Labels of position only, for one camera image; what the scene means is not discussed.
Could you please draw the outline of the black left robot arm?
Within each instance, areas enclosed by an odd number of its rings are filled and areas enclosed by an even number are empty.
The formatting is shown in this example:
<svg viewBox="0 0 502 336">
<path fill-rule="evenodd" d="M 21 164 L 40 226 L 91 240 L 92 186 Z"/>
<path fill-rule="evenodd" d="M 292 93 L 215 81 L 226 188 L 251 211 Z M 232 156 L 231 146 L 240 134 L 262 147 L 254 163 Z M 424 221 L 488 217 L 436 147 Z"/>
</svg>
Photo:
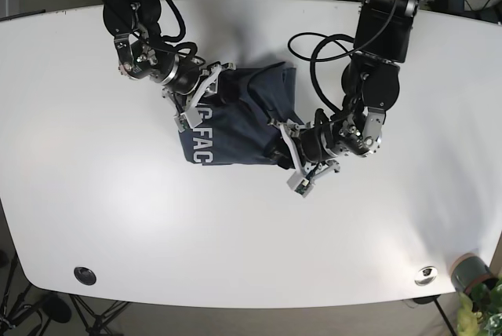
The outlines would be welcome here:
<svg viewBox="0 0 502 336">
<path fill-rule="evenodd" d="M 338 158 L 355 155 L 365 158 L 377 152 L 387 112 L 399 93 L 400 66 L 406 60 L 413 21 L 420 0 L 362 0 L 358 26 L 353 38 L 326 35 L 307 59 L 311 84 L 322 103 L 332 111 L 327 116 L 317 109 L 312 122 L 271 119 L 286 147 L 285 164 L 294 170 L 288 186 L 307 196 L 315 182 L 340 170 Z M 352 43 L 341 54 L 350 62 L 341 78 L 344 99 L 337 107 L 322 92 L 317 66 L 321 51 L 330 43 Z"/>
</svg>

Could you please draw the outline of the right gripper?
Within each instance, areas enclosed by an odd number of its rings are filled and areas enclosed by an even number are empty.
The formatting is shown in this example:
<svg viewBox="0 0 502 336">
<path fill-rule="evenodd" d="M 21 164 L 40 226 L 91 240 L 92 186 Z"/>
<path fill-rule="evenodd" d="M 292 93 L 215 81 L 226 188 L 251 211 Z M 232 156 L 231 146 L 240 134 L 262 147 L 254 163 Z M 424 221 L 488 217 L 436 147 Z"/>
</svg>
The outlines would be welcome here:
<svg viewBox="0 0 502 336">
<path fill-rule="evenodd" d="M 179 53 L 164 53 L 158 59 L 153 69 L 153 81 L 162 87 L 162 97 L 173 106 L 174 121 L 180 133 L 193 130 L 202 123 L 197 110 L 199 104 L 227 105 L 236 94 L 227 80 L 237 69 L 235 63 L 216 61 L 207 64 L 200 57 L 183 57 Z M 205 92 L 195 92 L 216 69 L 220 71 Z"/>
</svg>

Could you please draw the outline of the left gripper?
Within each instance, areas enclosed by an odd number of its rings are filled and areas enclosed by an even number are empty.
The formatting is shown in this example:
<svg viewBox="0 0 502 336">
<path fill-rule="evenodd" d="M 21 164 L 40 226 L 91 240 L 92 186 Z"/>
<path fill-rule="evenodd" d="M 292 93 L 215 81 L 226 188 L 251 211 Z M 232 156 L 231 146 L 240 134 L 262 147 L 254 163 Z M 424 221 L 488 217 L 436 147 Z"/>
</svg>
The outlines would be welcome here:
<svg viewBox="0 0 502 336">
<path fill-rule="evenodd" d="M 267 124 L 274 127 L 278 135 L 267 148 L 267 157 L 276 161 L 284 170 L 294 170 L 287 185 L 296 194 L 306 198 L 316 181 L 327 174 L 340 171 L 340 164 L 335 159 L 347 155 L 363 158 L 377 152 L 386 116 L 386 111 L 382 109 L 365 108 L 361 113 L 350 112 L 347 115 L 328 117 L 319 108 L 312 123 L 269 120 Z M 299 168 L 295 167 L 293 153 L 282 136 L 282 124 L 286 125 L 287 135 L 296 146 L 302 165 Z"/>
</svg>

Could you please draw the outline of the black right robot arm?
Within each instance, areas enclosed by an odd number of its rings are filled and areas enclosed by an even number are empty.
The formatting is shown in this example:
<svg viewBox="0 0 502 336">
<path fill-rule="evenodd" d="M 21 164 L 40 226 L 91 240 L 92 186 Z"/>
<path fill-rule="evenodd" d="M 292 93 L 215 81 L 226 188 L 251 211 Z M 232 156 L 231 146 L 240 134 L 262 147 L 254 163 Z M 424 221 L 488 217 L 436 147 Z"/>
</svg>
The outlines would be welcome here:
<svg viewBox="0 0 502 336">
<path fill-rule="evenodd" d="M 233 63 L 207 64 L 173 0 L 101 0 L 118 69 L 133 80 L 150 79 L 173 106 L 180 132 L 202 124 L 198 106 L 219 93 L 219 77 Z"/>
</svg>

